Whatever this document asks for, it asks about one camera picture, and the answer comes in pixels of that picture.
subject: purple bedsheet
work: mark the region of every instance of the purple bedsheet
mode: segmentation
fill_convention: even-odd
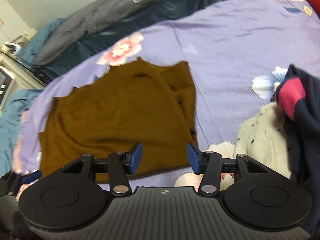
[[[201,150],[211,143],[235,142],[238,126],[266,104],[252,92],[252,78],[290,63],[319,76],[320,21],[316,13],[308,16],[304,5],[311,8],[306,1],[228,0],[140,31],[144,40],[138,55],[144,60],[156,65],[189,62],[197,93],[196,132]],[[45,127],[52,97],[66,96],[73,86],[102,76],[107,68],[96,64],[100,56],[55,79],[35,100],[22,130],[23,171],[38,168],[37,134]],[[136,179],[131,185],[172,186],[187,171]]]

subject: ribbed black surface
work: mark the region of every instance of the ribbed black surface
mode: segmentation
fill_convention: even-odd
[[[33,228],[45,240],[306,240],[298,227],[259,232],[233,221],[216,199],[193,188],[140,187],[130,197],[112,201],[98,220],[77,231],[52,233]]]

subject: teal blanket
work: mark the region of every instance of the teal blanket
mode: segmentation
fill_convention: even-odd
[[[41,91],[20,90],[3,108],[0,117],[0,177],[11,170],[12,152],[21,128],[21,114],[30,107]]]

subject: pink stripe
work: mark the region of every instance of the pink stripe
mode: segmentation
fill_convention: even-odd
[[[300,78],[289,79],[279,91],[278,106],[293,120],[296,103],[306,97]]]

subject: brown cloth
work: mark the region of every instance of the brown cloth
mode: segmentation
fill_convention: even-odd
[[[136,175],[188,165],[186,148],[196,143],[195,87],[187,62],[159,67],[138,58],[94,84],[54,98],[45,131],[40,169],[46,176],[82,154],[105,158],[143,144]],[[97,182],[106,175],[97,174]]]

